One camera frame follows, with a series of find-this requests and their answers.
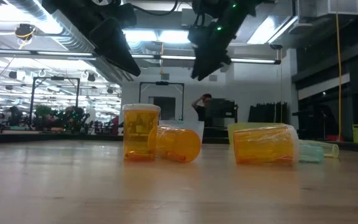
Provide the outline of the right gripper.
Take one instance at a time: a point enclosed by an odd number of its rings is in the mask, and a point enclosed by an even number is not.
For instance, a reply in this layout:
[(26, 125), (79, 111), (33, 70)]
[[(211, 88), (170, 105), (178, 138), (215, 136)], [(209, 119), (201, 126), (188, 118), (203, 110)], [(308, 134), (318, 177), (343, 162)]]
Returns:
[(225, 12), (216, 22), (201, 30), (195, 49), (192, 79), (202, 81), (224, 65), (231, 64), (226, 49), (231, 40), (236, 38), (246, 17), (247, 12)]

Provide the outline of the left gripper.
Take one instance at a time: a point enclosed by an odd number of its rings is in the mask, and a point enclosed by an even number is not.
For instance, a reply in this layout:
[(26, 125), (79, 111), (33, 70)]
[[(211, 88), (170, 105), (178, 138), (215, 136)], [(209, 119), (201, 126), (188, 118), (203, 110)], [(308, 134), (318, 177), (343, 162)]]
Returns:
[(60, 11), (80, 31), (90, 31), (88, 39), (98, 55), (136, 77), (140, 68), (132, 57), (123, 28), (137, 24), (134, 7), (121, 0), (42, 0), (48, 13)]

